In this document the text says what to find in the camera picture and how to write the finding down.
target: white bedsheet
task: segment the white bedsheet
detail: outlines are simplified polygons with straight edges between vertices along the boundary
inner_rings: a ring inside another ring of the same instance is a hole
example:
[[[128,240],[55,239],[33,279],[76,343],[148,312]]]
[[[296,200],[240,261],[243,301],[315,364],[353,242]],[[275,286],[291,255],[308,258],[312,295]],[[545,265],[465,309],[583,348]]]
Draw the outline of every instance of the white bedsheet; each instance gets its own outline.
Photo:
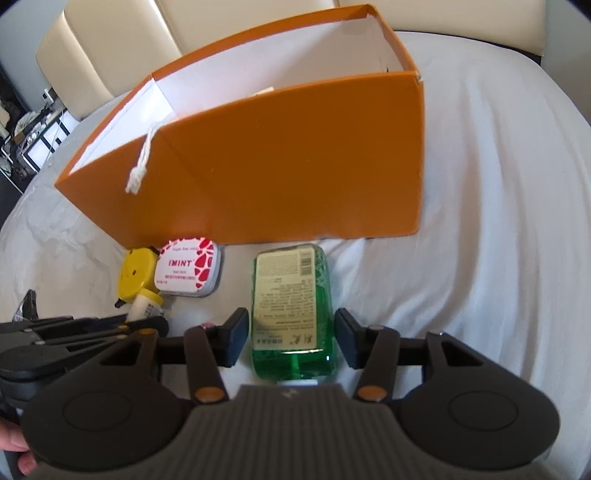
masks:
[[[547,460],[578,478],[591,458],[591,130],[556,84],[513,51],[402,33],[424,79],[421,229],[406,238],[323,240],[333,305],[404,336],[451,333],[542,389],[561,414]],[[114,103],[82,122],[32,182],[0,234],[0,319],[28,288],[45,316],[113,314],[124,251],[53,187]],[[251,302],[252,260],[225,249],[218,290],[177,299],[172,335],[221,323]],[[247,344],[223,372],[233,394],[255,382]],[[340,367],[348,390],[356,373]],[[418,383],[399,375],[398,394]],[[186,394],[184,372],[165,380]]]

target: human hand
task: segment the human hand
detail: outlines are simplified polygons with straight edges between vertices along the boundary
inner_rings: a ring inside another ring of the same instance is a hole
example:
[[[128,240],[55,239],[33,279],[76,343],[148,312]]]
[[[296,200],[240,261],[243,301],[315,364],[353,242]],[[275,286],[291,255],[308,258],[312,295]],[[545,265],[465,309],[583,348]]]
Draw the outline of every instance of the human hand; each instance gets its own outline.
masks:
[[[18,459],[18,469],[23,475],[29,475],[37,467],[35,457],[29,451],[20,427],[2,419],[0,419],[0,450],[26,452]]]

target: green bottle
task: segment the green bottle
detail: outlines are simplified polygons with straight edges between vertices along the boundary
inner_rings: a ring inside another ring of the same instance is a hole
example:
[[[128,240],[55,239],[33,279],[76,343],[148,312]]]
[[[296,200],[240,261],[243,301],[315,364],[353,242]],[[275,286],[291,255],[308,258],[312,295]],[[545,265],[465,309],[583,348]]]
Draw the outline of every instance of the green bottle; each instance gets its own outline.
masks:
[[[252,364],[259,377],[298,381],[335,370],[329,270],[320,247],[259,254],[252,298]]]

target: yellow container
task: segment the yellow container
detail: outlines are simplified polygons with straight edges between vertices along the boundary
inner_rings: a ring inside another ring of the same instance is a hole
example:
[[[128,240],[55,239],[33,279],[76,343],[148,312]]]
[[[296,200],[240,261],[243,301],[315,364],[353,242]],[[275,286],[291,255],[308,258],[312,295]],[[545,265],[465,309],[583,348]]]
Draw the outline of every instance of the yellow container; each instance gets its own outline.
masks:
[[[119,275],[116,306],[133,302],[142,289],[158,293],[154,285],[157,261],[158,254],[151,248],[133,248],[127,253]]]

